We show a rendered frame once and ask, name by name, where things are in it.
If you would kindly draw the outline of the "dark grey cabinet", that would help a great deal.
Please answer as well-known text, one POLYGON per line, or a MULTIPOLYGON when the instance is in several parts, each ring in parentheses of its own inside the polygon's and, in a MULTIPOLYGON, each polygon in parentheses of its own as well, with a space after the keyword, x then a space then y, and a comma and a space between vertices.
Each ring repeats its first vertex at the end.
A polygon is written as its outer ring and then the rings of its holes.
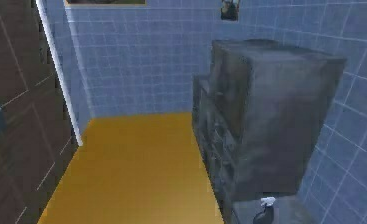
POLYGON ((297 193, 345 65, 273 40, 213 41, 192 126, 221 211, 297 193))

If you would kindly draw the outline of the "black spray bottle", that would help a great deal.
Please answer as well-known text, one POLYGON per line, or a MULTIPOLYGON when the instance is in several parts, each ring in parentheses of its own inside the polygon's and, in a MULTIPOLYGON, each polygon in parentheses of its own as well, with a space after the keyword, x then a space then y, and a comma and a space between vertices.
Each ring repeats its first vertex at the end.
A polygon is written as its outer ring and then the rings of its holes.
POLYGON ((254 216, 253 224, 273 224, 275 214, 273 205, 276 201, 276 198, 265 197, 261 198, 260 201, 263 210, 254 216))

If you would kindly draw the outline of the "dark brown room door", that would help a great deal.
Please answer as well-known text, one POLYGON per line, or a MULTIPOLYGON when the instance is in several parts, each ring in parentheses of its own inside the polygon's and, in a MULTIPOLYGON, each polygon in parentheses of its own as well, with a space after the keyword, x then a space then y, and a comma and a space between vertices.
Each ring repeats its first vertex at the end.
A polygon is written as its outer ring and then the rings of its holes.
POLYGON ((77 149, 36 0, 0 0, 0 224, 37 224, 77 149))

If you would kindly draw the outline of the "small dark wall picture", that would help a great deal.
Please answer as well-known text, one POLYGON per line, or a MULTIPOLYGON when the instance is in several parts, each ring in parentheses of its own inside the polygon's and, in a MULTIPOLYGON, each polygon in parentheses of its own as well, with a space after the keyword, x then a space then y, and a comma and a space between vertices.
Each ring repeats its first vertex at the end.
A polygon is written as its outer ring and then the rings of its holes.
POLYGON ((237 21, 239 14, 240 0, 222 0, 220 9, 221 19, 228 21, 237 21))

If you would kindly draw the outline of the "gold framed wall picture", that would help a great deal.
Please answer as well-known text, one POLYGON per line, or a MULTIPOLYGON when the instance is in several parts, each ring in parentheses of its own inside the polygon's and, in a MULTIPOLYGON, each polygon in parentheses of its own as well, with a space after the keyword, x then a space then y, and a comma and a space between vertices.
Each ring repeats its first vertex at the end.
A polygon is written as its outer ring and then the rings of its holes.
POLYGON ((68 4, 83 5, 145 5, 146 0, 65 0, 68 4))

